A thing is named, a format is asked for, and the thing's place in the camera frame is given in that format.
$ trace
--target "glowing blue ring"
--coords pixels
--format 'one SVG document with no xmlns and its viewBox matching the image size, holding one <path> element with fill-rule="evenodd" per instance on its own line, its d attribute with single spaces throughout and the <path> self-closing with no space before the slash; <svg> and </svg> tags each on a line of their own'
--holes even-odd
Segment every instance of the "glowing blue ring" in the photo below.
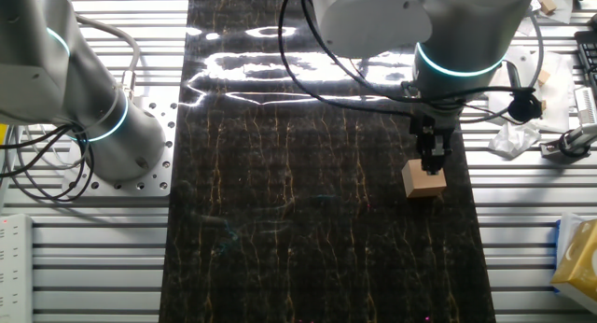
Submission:
<svg viewBox="0 0 597 323">
<path fill-rule="evenodd" d="M 124 122 L 124 120 L 127 118 L 127 113 L 129 113 L 129 99 L 124 99 L 124 113 L 122 114 L 122 118 L 120 118 L 120 121 L 116 124 L 116 126 L 114 126 L 114 128 L 112 128 L 109 132 L 104 133 L 103 135 L 100 135 L 98 137 L 94 137 L 92 139 L 89 139 L 89 142 L 94 142 L 94 141 L 99 141 L 103 138 L 106 138 L 108 136 L 110 136 L 111 134 L 113 134 L 118 128 L 120 128 L 120 126 L 122 125 L 122 123 Z"/>
<path fill-rule="evenodd" d="M 419 51 L 419 54 L 421 54 L 421 57 L 423 57 L 423 60 L 427 64 L 429 64 L 429 66 L 433 67 L 434 69 L 438 70 L 439 72 L 441 72 L 443 74 L 446 74 L 448 76 L 454 76 L 454 77 L 476 77 L 476 76 L 480 76 L 480 75 L 486 74 L 486 73 L 492 71 L 497 66 L 499 66 L 502 63 L 502 61 L 504 60 L 504 58 L 506 58 L 506 55 L 504 55 L 504 57 L 502 57 L 497 63 L 493 64 L 492 66 L 490 66 L 490 67 L 488 67 L 486 69 L 482 69 L 480 71 L 475 71 L 475 72 L 459 72 L 459 71 L 448 70 L 447 68 L 443 68 L 443 67 L 437 65 L 436 63 L 434 63 L 423 52 L 423 49 L 421 48 L 421 44 L 419 44 L 419 43 L 417 43 L 417 50 Z"/>
<path fill-rule="evenodd" d="M 71 56 L 71 50 L 68 48 L 68 45 L 66 44 L 66 42 L 64 42 L 64 40 L 62 39 L 62 37 L 60 37 L 60 35 L 56 34 L 55 31 L 46 28 L 46 30 L 48 30 L 48 34 L 51 35 L 52 37 L 56 38 L 56 40 L 58 42 L 60 42 L 60 44 L 62 44 L 62 46 L 64 47 L 64 49 L 66 50 L 66 53 L 68 54 L 68 57 Z"/>
</svg>

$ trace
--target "wire bundle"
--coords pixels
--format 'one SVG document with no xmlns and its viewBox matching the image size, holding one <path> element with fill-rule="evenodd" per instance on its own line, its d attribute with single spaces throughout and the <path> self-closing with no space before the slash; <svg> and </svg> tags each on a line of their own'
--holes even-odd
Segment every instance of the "wire bundle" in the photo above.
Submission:
<svg viewBox="0 0 597 323">
<path fill-rule="evenodd" d="M 365 107 L 365 106 L 361 106 L 361 105 L 346 105 L 346 104 L 342 104 L 342 103 L 338 103 L 332 100 L 328 100 L 323 98 L 321 95 L 318 95 L 316 93 L 314 93 L 313 91 L 307 89 L 304 84 L 302 84 L 299 79 L 297 78 L 297 76 L 294 74 L 294 72 L 290 69 L 290 64 L 288 62 L 288 60 L 286 59 L 285 56 L 285 47 L 284 47 L 284 36 L 283 36 L 283 32 L 284 32 L 284 19 L 285 19 L 285 12 L 286 12 L 286 8 L 288 6 L 288 1 L 289 0 L 283 0 L 281 9 L 280 9 L 280 17 L 278 20 L 278 48 L 280 50 L 280 57 L 282 59 L 282 63 L 285 66 L 286 72 L 288 73 L 288 75 L 292 78 L 292 80 L 295 82 L 295 84 L 304 92 L 306 92 L 307 94 L 309 94 L 310 96 L 312 96 L 313 98 L 326 103 L 328 105 L 333 105 L 336 107 L 340 107 L 340 108 L 347 108 L 347 109 L 352 109 L 352 110 L 358 110 L 358 111 L 366 111 L 366 112 L 371 112 L 371 113 L 381 113 L 381 114 L 390 114 L 390 115 L 397 115 L 397 116 L 403 116 L 403 117 L 408 117 L 408 118 L 413 118 L 413 114 L 411 114 L 410 112 L 405 112 L 405 111 L 397 111 L 397 110 L 386 110 L 386 109 L 379 109 L 379 108 L 374 108 L 374 107 Z M 319 35 L 319 33 L 317 32 L 317 29 L 315 28 L 315 25 L 312 21 L 312 17 L 311 14 L 309 13 L 309 9 L 307 8 L 307 2 L 312 4 L 311 0 L 300 0 L 300 4 L 302 7 L 302 12 L 303 15 L 305 17 L 305 21 L 307 22 L 307 24 L 309 25 L 309 28 L 312 32 L 313 37 L 315 38 L 315 40 L 317 41 L 318 45 L 320 46 L 320 48 L 326 53 L 326 55 L 339 67 L 342 69 L 342 71 L 344 71 L 344 73 L 346 73 L 346 75 L 348 75 L 349 77 L 351 77 L 354 81 L 356 81 L 359 85 L 365 87 L 366 89 L 372 91 L 373 93 L 386 97 L 392 101 L 395 102 L 399 102 L 399 103 L 404 103 L 404 104 L 426 104 L 426 105 L 430 105 L 433 108 L 436 109 L 443 109 L 443 110 L 453 110 L 456 108 L 460 108 L 462 106 L 468 106 L 470 108 L 473 109 L 477 109 L 483 112 L 487 112 L 490 113 L 490 116 L 488 117 L 484 117 L 484 118 L 480 118 L 480 119 L 472 119 L 472 120 L 463 120 L 461 121 L 462 123 L 473 123 L 473 122 L 482 122 L 482 121 L 486 121 L 489 119 L 494 119 L 497 117 L 502 117 L 514 124 L 521 124 L 519 122 L 513 121 L 511 119 L 505 118 L 503 117 L 503 115 L 507 112 L 507 110 L 502 110 L 500 112 L 492 112 L 488 109 L 485 108 L 481 108 L 481 107 L 476 107 L 476 106 L 472 106 L 472 105 L 467 105 L 465 101 L 461 101 L 461 100 L 456 100 L 455 98 L 458 97 L 464 97 L 470 94 L 476 94 L 476 93 L 483 93 L 483 92 L 487 92 L 487 91 L 507 91 L 507 92 L 511 92 L 513 94 L 517 94 L 517 93 L 532 93 L 533 91 L 535 91 L 535 89 L 533 89 L 534 84 L 536 83 L 536 79 L 538 78 L 539 72 L 541 71 L 541 66 L 543 63 L 543 39 L 538 27 L 538 24 L 536 22 L 536 18 L 535 15 L 530 12 L 530 16 L 531 16 L 531 20 L 533 21 L 533 25 L 535 26 L 535 30 L 537 31 L 537 38 L 539 40 L 539 61 L 537 63 L 537 68 L 535 70 L 535 74 L 533 77 L 533 80 L 531 81 L 531 84 L 529 87 L 527 88 L 513 88 L 513 87 L 504 87 L 504 86 L 492 86 L 492 87 L 483 87 L 483 88 L 476 88 L 476 89 L 471 89 L 471 90 L 466 90 L 466 91 L 457 91 L 457 92 L 452 92 L 452 93 L 446 93 L 446 94 L 442 94 L 442 95 L 438 95 L 438 96 L 434 96 L 434 97 L 425 97 L 425 98 L 412 98 L 412 97 L 405 97 L 405 96 L 393 96 L 393 95 L 389 95 L 388 93 L 384 93 L 382 91 L 380 91 L 379 89 L 375 88 L 371 83 L 369 83 L 364 77 L 363 75 L 358 72 L 357 70 L 357 74 L 355 75 L 353 74 L 348 68 L 346 68 L 346 66 L 344 66 L 340 60 L 338 59 L 338 57 L 336 57 L 336 55 L 334 55 L 334 53 L 329 50 L 329 48 L 326 46 L 323 38 Z"/>
<path fill-rule="evenodd" d="M 14 140 L 16 142 L 16 140 L 18 139 L 18 129 L 14 126 L 8 127 L 7 144 L 0 146 L 0 149 L 3 149 L 5 151 L 5 163 L 4 163 L 3 171 L 11 170 L 11 168 L 13 166 L 12 163 L 10 163 L 10 159 L 9 159 L 9 156 L 10 156 L 9 151 L 12 149 L 15 149 L 17 151 L 17 158 L 19 161 L 20 168 L 16 169 L 16 170 L 12 170 L 10 172 L 5 172 L 5 173 L 0 174 L 0 179 L 3 179 L 5 177 L 10 177 L 12 179 L 13 183 L 15 184 L 15 186 L 17 188 L 19 188 L 19 190 L 21 190 L 25 195 L 27 195 L 35 200 L 48 200 L 48 201 L 52 201 L 55 203 L 56 202 L 67 203 L 67 202 L 72 202 L 72 201 L 78 199 L 81 195 L 83 195 L 83 193 L 89 186 L 89 184 L 91 182 L 91 178 L 93 176 L 93 168 L 95 166 L 95 158 L 93 157 L 93 149 L 89 145 L 89 139 L 87 138 L 87 135 L 84 133 L 81 133 L 81 131 L 83 131 L 83 128 L 81 128 L 79 126 L 63 125 L 63 126 L 57 127 L 55 130 L 53 130 L 49 133 L 44 134 L 43 136 L 41 136 L 39 138 L 36 138 L 35 140 L 30 140 L 30 141 L 19 143 L 19 144 L 11 144 L 12 140 Z M 43 188 L 41 188 L 39 186 L 39 184 L 37 184 L 35 182 L 34 178 L 29 173 L 29 169 L 31 169 L 39 160 L 42 160 L 43 156 L 48 151 L 50 151 L 52 149 L 53 145 L 56 142 L 58 142 L 58 140 L 60 140 L 60 138 L 68 132 L 73 132 L 75 134 L 76 143 L 78 144 L 79 149 L 81 151 L 81 159 L 76 161 L 72 165 L 67 165 L 64 168 L 60 168 L 60 169 L 64 170 L 64 169 L 69 169 L 69 168 L 78 166 L 79 167 L 78 175 L 76 176 L 75 181 L 69 185 L 68 189 L 59 193 L 58 195 L 51 195 L 51 194 L 47 193 Z M 43 148 L 39 149 L 39 151 L 37 151 L 37 155 L 30 162 L 25 164 L 23 157 L 22 157 L 22 150 L 25 147 L 35 147 L 40 142 L 48 140 L 48 139 L 50 139 L 48 141 L 48 143 Z M 89 161 L 90 161 L 90 164 L 89 164 L 90 172 L 87 176 L 87 180 L 86 180 L 83 188 L 75 196 L 63 198 L 68 193 L 70 193 L 72 190 L 74 190 L 77 187 L 77 185 L 80 183 L 81 179 L 83 178 L 83 174 L 85 172 L 85 165 L 86 165 L 85 158 L 86 157 L 88 157 Z M 20 175 L 20 174 L 25 174 L 25 176 L 27 177 L 29 182 L 34 186 L 34 188 L 36 188 L 41 193 L 41 196 L 31 193 L 17 180 L 16 176 Z"/>
</svg>

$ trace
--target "white plastic bag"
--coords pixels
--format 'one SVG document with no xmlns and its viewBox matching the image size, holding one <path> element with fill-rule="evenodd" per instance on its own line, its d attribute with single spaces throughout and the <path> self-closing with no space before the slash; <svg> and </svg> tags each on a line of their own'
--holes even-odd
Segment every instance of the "white plastic bag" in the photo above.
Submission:
<svg viewBox="0 0 597 323">
<path fill-rule="evenodd" d="M 507 122 L 494 139 L 489 142 L 489 149 L 498 155 L 513 159 L 541 139 L 541 133 L 532 123 L 521 126 Z"/>
</svg>

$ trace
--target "black device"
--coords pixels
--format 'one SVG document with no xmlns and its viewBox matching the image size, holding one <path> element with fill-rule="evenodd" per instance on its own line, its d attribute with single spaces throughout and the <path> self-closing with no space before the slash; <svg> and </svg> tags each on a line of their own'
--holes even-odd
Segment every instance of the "black device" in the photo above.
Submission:
<svg viewBox="0 0 597 323">
<path fill-rule="evenodd" d="M 593 15 L 587 24 L 593 31 L 597 32 L 597 14 Z"/>
<path fill-rule="evenodd" d="M 585 73 L 585 85 L 597 96 L 597 33 L 593 31 L 577 32 L 578 59 Z"/>
</svg>

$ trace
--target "black cable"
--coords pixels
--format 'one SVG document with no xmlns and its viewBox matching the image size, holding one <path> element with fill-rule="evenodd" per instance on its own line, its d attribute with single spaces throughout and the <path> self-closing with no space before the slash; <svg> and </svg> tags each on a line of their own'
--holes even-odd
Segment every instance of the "black cable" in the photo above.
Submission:
<svg viewBox="0 0 597 323">
<path fill-rule="evenodd" d="M 326 98 L 310 91 L 309 89 L 307 89 L 297 78 L 297 76 L 294 74 L 294 72 L 292 72 L 292 70 L 290 69 L 290 64 L 288 63 L 288 60 L 286 59 L 286 53 L 285 53 L 285 49 L 284 49 L 284 37 L 283 37 L 283 31 L 284 31 L 284 16 L 286 13 L 286 7 L 288 6 L 288 0 L 283 0 L 282 1 L 282 7 L 280 8 L 280 18 L 278 20 L 278 48 L 280 49 L 280 58 L 282 59 L 282 63 L 284 64 L 284 67 L 286 68 L 286 72 L 288 73 L 288 75 L 292 78 L 292 80 L 295 82 L 295 84 L 297 84 L 297 86 L 303 90 L 305 93 L 309 94 L 311 97 L 319 100 L 322 103 L 326 103 L 328 105 L 333 105 L 335 107 L 340 107 L 340 108 L 348 108 L 348 109 L 353 109 L 353 110 L 357 110 L 357 111 L 363 111 L 363 112 L 371 112 L 371 113 L 381 113 L 381 114 L 391 114 L 391 115 L 398 115 L 398 116 L 403 116 L 403 117 L 409 117 L 409 118 L 413 118 L 414 116 L 409 113 L 409 112 L 402 112 L 402 111 L 390 111 L 390 110 L 385 110 L 385 109 L 378 109 L 378 108 L 372 108 L 372 107 L 362 107 L 362 106 L 354 106 L 354 105 L 344 105 L 341 103 L 337 103 L 335 101 L 332 100 L 327 100 Z"/>
<path fill-rule="evenodd" d="M 10 138 L 12 136 L 12 129 L 14 128 L 14 126 L 9 125 L 7 128 L 7 135 L 5 136 L 5 144 L 8 144 L 10 142 Z M 3 174 L 6 170 L 8 170 L 8 150 L 4 151 L 4 161 L 2 162 L 2 170 L 0 171 L 0 174 Z M 4 178 L 0 177 L 0 188 L 2 187 L 2 184 L 4 183 Z"/>
<path fill-rule="evenodd" d="M 79 135 L 77 135 L 76 136 L 76 142 L 77 142 L 79 148 L 81 149 L 81 153 L 83 154 L 83 151 L 84 151 L 84 148 L 85 148 L 85 143 L 84 143 L 85 141 Z M 22 152 L 21 152 L 20 148 L 17 149 L 17 156 L 19 158 L 19 164 L 21 166 L 23 166 L 24 160 L 22 158 Z M 30 197 L 33 197 L 33 198 L 36 198 L 36 199 L 40 199 L 40 200 L 43 200 L 43 199 L 59 200 L 61 197 L 65 196 L 66 194 L 68 194 L 70 191 L 72 191 L 76 187 L 76 184 L 78 184 L 78 182 L 81 180 L 81 177 L 82 177 L 84 171 L 85 171 L 85 161 L 83 161 L 81 163 L 81 165 L 79 166 L 78 176 L 76 177 L 75 182 L 73 184 L 71 184 L 67 190 L 63 191 L 62 193 L 60 193 L 60 194 L 58 194 L 56 196 L 52 196 L 52 195 L 46 193 L 43 189 L 41 189 L 36 184 L 34 178 L 29 174 L 29 171 L 25 171 L 25 175 L 27 176 L 27 178 L 29 179 L 29 181 L 32 183 L 32 185 L 37 190 L 39 190 L 39 192 L 41 192 L 46 197 L 44 198 L 44 197 L 34 196 L 33 194 L 31 194 L 31 195 L 28 194 L 28 195 Z M 13 180 L 13 182 L 16 181 L 16 177 L 13 176 L 12 180 Z"/>
<path fill-rule="evenodd" d="M 359 76 L 361 76 L 361 78 L 363 78 L 363 80 L 365 80 L 365 76 L 363 75 L 363 73 L 361 73 L 361 71 L 359 71 L 359 70 L 356 68 L 356 65 L 354 65 L 354 62 L 353 62 L 353 60 L 352 60 L 352 59 L 349 59 L 349 61 L 351 62 L 351 65 L 353 66 L 353 68 L 354 68 L 354 71 L 356 71 L 356 73 L 357 73 Z"/>
<path fill-rule="evenodd" d="M 3 173 L 0 174 L 0 177 L 11 177 L 11 176 L 16 176 L 19 174 L 24 173 L 25 171 L 31 169 L 36 163 L 37 161 L 39 161 L 39 159 L 41 159 L 42 156 L 44 156 L 44 154 L 64 135 L 66 134 L 68 131 L 70 131 L 70 128 L 60 128 L 62 129 L 59 133 L 56 134 L 56 136 L 48 142 L 48 144 L 43 147 L 39 153 L 29 162 L 27 163 L 27 165 L 23 166 L 22 168 L 19 168 L 15 171 L 11 171 L 8 173 Z M 4 150 L 9 150 L 10 147 L 4 147 Z"/>
<path fill-rule="evenodd" d="M 72 129 L 75 132 L 81 130 L 80 127 L 78 127 L 77 129 L 76 128 L 72 128 Z M 80 136 L 79 134 L 76 134 L 76 138 L 77 138 L 77 144 L 78 144 L 78 146 L 80 148 L 81 154 L 84 154 L 85 148 L 87 147 L 87 144 L 89 143 L 89 139 L 87 138 L 86 135 L 85 136 Z M 73 196 L 73 197 L 70 197 L 70 198 L 66 198 L 66 199 L 61 199 L 61 197 L 65 196 L 69 192 L 71 192 L 78 185 L 78 183 L 80 182 L 81 177 L 82 177 L 82 175 L 84 173 L 84 169 L 85 169 L 85 162 L 84 161 L 81 163 L 81 165 L 79 167 L 79 172 L 78 172 L 78 175 L 76 177 L 76 180 L 69 185 L 69 188 L 67 190 L 65 190 L 62 193 L 60 193 L 58 195 L 55 195 L 55 196 L 50 195 L 45 190 L 43 190 L 41 187 L 39 187 L 39 185 L 35 182 L 34 178 L 29 174 L 28 171 L 24 172 L 25 175 L 27 176 L 27 178 L 29 179 L 29 181 L 31 182 L 31 184 L 40 193 L 42 193 L 45 197 L 37 196 L 37 195 L 34 195 L 31 192 L 29 192 L 25 187 L 23 187 L 19 183 L 19 181 L 17 181 L 17 178 L 15 176 L 11 177 L 12 181 L 15 184 L 15 186 L 17 188 L 19 188 L 19 190 L 21 190 L 24 194 L 26 194 L 27 196 L 29 196 L 29 197 L 31 197 L 33 199 L 36 199 L 36 200 L 50 200 L 50 201 L 53 201 L 53 202 L 60 202 L 60 203 L 72 202 L 72 201 L 78 199 L 87 190 L 87 187 L 89 186 L 89 184 L 91 182 L 91 178 L 93 176 L 93 169 L 94 169 L 94 166 L 95 166 L 95 158 L 93 156 L 93 152 L 92 151 L 93 151 L 92 148 L 89 147 L 89 149 L 88 149 L 88 153 L 90 154 L 90 173 L 89 173 L 89 176 L 87 178 L 85 186 L 81 189 L 81 191 L 76 196 Z M 21 149 L 20 148 L 17 149 L 17 154 L 18 154 L 18 158 L 19 158 L 20 164 L 23 165 L 23 158 L 22 158 L 22 153 L 21 153 Z"/>
<path fill-rule="evenodd" d="M 62 131 L 65 131 L 64 133 L 66 133 L 70 129 L 71 129 L 71 127 L 69 127 L 67 125 L 63 125 L 63 126 L 56 128 L 55 130 L 51 131 L 50 133 L 45 134 L 42 137 L 36 138 L 35 140 L 23 142 L 20 144 L 14 144 L 14 145 L 0 145 L 0 149 L 16 149 L 16 148 L 20 148 L 20 147 L 29 147 L 31 145 L 38 144 L 41 141 L 47 140 L 47 139 L 51 138 L 53 135 L 60 133 Z"/>
<path fill-rule="evenodd" d="M 420 98 L 420 99 L 411 99 L 408 97 L 394 97 L 394 96 L 387 95 L 387 93 L 383 93 L 383 92 L 375 89 L 366 80 L 360 79 L 358 76 L 354 75 L 352 72 L 350 72 L 348 70 L 348 68 L 346 68 L 340 62 L 340 60 L 336 57 L 336 55 L 334 55 L 334 53 L 326 46 L 326 43 L 324 43 L 323 38 L 317 32 L 317 29 L 315 28 L 315 25 L 313 24 L 311 15 L 309 14 L 309 10 L 307 9 L 306 1 L 305 0 L 300 0 L 300 1 L 301 1 L 300 3 L 302 6 L 303 14 L 305 16 L 305 20 L 306 20 L 307 24 L 309 25 L 309 28 L 311 29 L 312 35 L 315 38 L 315 40 L 317 41 L 317 43 L 319 44 L 320 48 L 326 53 L 326 55 L 329 58 L 331 58 L 332 61 L 334 61 L 334 63 L 339 68 L 341 68 L 344 71 L 344 73 L 346 73 L 346 75 L 348 75 L 349 77 L 354 79 L 354 81 L 358 82 L 361 86 L 368 88 L 370 91 L 373 91 L 374 93 L 376 93 L 378 95 L 385 96 L 388 99 L 391 99 L 391 100 L 394 100 L 394 101 L 397 101 L 400 103 L 406 103 L 406 104 L 429 104 L 429 103 L 435 102 L 435 101 L 442 101 L 442 100 L 452 99 L 452 98 L 459 97 L 459 96 L 467 96 L 469 94 L 483 93 L 483 92 L 487 92 L 487 91 L 508 91 L 508 92 L 512 92 L 512 93 L 529 93 L 529 92 L 535 91 L 535 89 L 533 89 L 533 88 L 512 88 L 512 87 L 506 87 L 506 86 L 491 86 L 491 87 L 481 87 L 481 88 L 476 88 L 476 89 L 470 89 L 470 90 L 465 90 L 465 91 L 457 91 L 457 92 L 452 92 L 452 93 L 445 93 L 445 94 L 441 94 L 441 95 L 437 95 L 437 96 L 425 97 L 425 98 Z M 285 5 L 283 4 L 283 9 L 281 9 L 281 13 L 280 13 L 281 17 L 284 16 L 283 15 L 284 11 L 285 11 Z"/>
<path fill-rule="evenodd" d="M 490 116 L 489 117 L 479 118 L 479 119 L 464 119 L 464 120 L 461 119 L 460 123 L 476 123 L 476 122 L 489 121 L 489 120 L 495 119 L 495 118 L 502 118 L 502 119 L 504 119 L 504 120 L 506 120 L 506 121 L 508 121 L 508 122 L 510 122 L 512 124 L 515 124 L 515 125 L 519 125 L 520 126 L 520 125 L 524 124 L 522 122 L 517 122 L 517 121 L 515 121 L 513 119 L 505 117 L 504 114 L 506 114 L 506 113 L 504 111 L 500 111 L 500 112 L 496 113 L 496 112 L 493 112 L 493 111 L 491 111 L 489 109 L 485 109 L 485 108 L 481 108 L 481 107 L 477 107 L 477 106 L 473 106 L 473 105 L 469 105 L 469 104 L 465 104 L 465 106 L 469 107 L 469 108 L 473 108 L 473 109 L 477 109 L 477 110 L 483 111 L 485 113 L 489 113 Z"/>
</svg>

